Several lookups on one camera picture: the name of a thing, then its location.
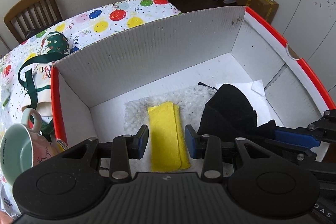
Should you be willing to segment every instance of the white mug handle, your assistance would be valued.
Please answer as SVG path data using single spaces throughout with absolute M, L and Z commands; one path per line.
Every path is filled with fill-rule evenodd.
M 41 129 L 41 123 L 42 123 L 42 118 L 41 115 L 33 108 L 26 108 L 23 112 L 22 115 L 22 119 L 21 119 L 21 123 L 26 127 L 29 128 L 29 118 L 30 115 L 33 116 L 34 118 L 34 125 L 33 128 L 31 129 L 31 131 L 39 134 L 40 133 L 40 129 Z

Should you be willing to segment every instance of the yellow balloon print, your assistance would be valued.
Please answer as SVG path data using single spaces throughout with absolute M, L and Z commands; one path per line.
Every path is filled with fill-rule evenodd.
M 64 30 L 64 27 L 65 27 L 65 22 L 62 23 L 61 25 L 58 25 L 55 30 L 56 32 L 62 32 Z
M 28 59 L 31 59 L 32 57 L 36 56 L 37 54 L 32 52 L 31 54 L 28 55 L 28 57 L 26 58 L 25 62 L 28 60 Z
M 130 19 L 127 21 L 127 26 L 128 26 L 129 28 L 132 28 L 132 27 L 139 26 L 139 25 L 141 25 L 141 24 L 143 24 L 143 23 L 144 23 L 144 21 L 143 21 L 141 18 L 139 18 L 139 17 L 132 17 L 132 18 L 130 18 Z
M 103 21 L 98 22 L 94 26 L 93 30 L 95 32 L 102 32 L 102 31 L 106 30 L 108 26 L 109 26 L 109 24 L 106 21 L 103 20 Z

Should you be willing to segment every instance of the white fluffy mat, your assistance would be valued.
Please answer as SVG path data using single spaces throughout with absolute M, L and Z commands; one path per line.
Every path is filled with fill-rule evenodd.
M 191 86 L 182 90 L 165 93 L 159 96 L 146 97 L 136 101 L 130 101 L 125 104 L 125 132 L 135 135 L 141 125 L 149 125 L 147 109 L 150 106 L 160 105 L 171 101 L 179 106 L 182 129 L 187 124 L 192 125 L 195 131 L 200 126 L 204 106 L 206 102 L 216 93 L 216 90 L 202 85 Z M 181 170 L 181 172 L 202 171 L 203 159 L 193 160 L 189 158 L 191 167 Z M 130 167 L 132 176 L 136 172 L 151 172 L 151 136 L 149 136 L 145 154 L 141 160 L 131 159 Z M 223 163 L 224 176 L 229 176 L 233 172 L 232 165 Z

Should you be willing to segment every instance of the table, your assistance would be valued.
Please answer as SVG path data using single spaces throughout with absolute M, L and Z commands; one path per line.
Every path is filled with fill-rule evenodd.
M 72 53 L 117 32 L 177 14 L 180 14 L 180 11 L 167 0 L 125 0 L 84 12 L 29 38 L 0 60 L 0 71 L 6 75 L 6 87 L 11 93 L 5 113 L 1 114 L 2 120 L 6 120 L 6 127 L 20 122 L 22 117 L 21 104 L 26 90 L 19 84 L 17 73 L 29 58 L 50 50 L 43 42 L 48 33 L 63 33 L 69 41 Z M 21 72 L 21 79 L 24 79 L 24 71 L 30 68 L 34 70 L 33 65 L 25 68 Z M 49 67 L 46 67 L 46 77 L 50 78 Z M 51 118 L 43 117 L 46 122 Z

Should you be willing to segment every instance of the red balloon print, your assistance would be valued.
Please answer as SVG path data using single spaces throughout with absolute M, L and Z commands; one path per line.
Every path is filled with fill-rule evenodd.
M 124 10 L 114 10 L 110 14 L 110 20 L 119 21 L 122 20 L 126 16 L 126 12 Z
M 11 68 L 12 68 L 11 65 L 8 65 L 7 67 L 5 67 L 5 70 L 4 70 L 5 76 L 9 75 L 9 71 L 11 70 Z
M 168 4 L 168 0 L 153 0 L 155 4 Z

